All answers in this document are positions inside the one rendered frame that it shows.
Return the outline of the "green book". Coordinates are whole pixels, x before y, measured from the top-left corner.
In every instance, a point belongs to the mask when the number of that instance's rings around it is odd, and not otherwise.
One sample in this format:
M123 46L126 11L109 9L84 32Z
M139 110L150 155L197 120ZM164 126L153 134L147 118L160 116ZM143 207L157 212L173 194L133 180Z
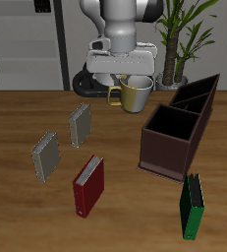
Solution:
M204 201L198 173L186 173L179 206L183 238L195 240L204 212Z

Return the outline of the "green pot plant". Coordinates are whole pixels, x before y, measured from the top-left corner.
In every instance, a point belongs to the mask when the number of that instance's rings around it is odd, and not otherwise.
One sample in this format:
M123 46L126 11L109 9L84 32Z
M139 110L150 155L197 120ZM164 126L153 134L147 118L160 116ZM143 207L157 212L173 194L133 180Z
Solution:
M187 83L183 78L186 62L198 59L196 52L203 46L214 43L214 40L208 40L212 28L198 35L202 21L191 27L189 23L217 2L218 0L206 0L201 3L197 0L187 10L186 0L166 0L166 13L156 22L164 27L164 31L159 32L163 38L161 43L166 48L163 72L156 77L157 89L176 90Z

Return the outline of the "dark brown desk caddy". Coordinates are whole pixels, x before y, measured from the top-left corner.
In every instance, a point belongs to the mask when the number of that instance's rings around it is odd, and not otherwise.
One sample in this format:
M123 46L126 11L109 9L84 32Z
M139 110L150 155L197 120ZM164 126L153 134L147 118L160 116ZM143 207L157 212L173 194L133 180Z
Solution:
M180 87L142 127L138 169L183 184L212 112L219 74Z

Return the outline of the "white-yellow mug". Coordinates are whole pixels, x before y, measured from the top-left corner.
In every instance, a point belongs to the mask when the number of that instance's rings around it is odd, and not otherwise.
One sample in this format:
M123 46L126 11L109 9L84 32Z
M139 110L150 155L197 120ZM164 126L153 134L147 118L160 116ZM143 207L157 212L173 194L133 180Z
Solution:
M153 90L154 82L148 76L127 76L119 78L118 86L110 86L107 93L107 103L111 106L120 106L128 113L143 111L146 101ZM111 92L120 91L120 100L110 100Z

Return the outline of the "grey shelf unit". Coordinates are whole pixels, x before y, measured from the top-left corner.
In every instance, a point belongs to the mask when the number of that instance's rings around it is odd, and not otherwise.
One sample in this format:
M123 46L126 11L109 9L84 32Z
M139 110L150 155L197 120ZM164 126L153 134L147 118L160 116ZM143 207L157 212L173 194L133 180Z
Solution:
M69 88L62 0L0 0L0 91Z

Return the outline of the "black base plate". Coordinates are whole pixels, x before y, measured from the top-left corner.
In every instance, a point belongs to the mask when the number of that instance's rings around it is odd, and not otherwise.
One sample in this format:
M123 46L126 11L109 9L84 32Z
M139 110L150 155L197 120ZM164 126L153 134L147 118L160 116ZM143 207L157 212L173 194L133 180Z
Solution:
M84 65L73 79L73 90L84 97L107 97L110 86L119 85L119 76L115 74L90 73Z

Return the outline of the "red book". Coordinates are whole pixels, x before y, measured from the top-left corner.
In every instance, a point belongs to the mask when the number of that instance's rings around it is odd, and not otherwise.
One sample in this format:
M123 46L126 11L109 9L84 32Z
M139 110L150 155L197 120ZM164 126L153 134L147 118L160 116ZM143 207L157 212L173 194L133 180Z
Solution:
M86 218L104 191L103 158L92 155L73 180L76 213Z

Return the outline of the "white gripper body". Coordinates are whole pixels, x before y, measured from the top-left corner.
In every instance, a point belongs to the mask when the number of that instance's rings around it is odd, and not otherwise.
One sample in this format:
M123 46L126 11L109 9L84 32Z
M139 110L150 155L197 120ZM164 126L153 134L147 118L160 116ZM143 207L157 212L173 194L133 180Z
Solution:
M90 50L86 68L90 73L153 75L157 47L138 45L127 55L111 55L109 51Z

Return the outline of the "grey book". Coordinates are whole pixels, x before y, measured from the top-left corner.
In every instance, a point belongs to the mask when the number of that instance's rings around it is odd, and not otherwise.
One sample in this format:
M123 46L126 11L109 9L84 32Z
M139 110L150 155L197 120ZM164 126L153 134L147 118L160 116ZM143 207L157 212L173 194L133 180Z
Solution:
M36 178L45 182L60 162L57 134L47 131L31 150Z
M78 148L91 131L90 105L81 103L69 117L71 144Z

